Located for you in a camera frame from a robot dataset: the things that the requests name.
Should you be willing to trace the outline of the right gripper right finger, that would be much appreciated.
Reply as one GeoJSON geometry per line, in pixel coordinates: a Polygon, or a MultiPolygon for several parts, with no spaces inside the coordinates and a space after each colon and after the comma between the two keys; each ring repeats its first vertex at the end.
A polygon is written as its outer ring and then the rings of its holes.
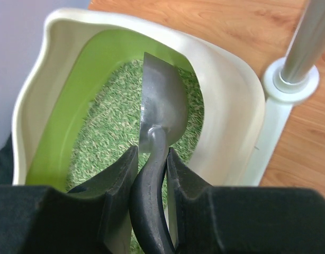
{"type": "Polygon", "coordinates": [[[177,253],[325,253],[325,198],[309,188],[212,186],[167,157],[177,253]]]}

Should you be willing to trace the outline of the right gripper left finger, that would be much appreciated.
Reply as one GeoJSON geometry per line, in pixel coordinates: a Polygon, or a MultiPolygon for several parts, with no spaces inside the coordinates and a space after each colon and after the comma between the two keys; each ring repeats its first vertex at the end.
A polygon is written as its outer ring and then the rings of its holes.
{"type": "Polygon", "coordinates": [[[69,192],[0,185],[0,253],[129,253],[129,196],[138,170],[131,146],[69,192]]]}

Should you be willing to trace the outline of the grey metal scoop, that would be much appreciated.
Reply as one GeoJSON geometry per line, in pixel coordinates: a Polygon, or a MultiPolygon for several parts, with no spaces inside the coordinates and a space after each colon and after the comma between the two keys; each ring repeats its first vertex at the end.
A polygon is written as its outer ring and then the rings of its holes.
{"type": "Polygon", "coordinates": [[[131,187],[130,219],[144,253],[174,253],[162,202],[169,146],[187,127],[187,95],[178,69],[144,54],[139,151],[149,158],[131,187]]]}

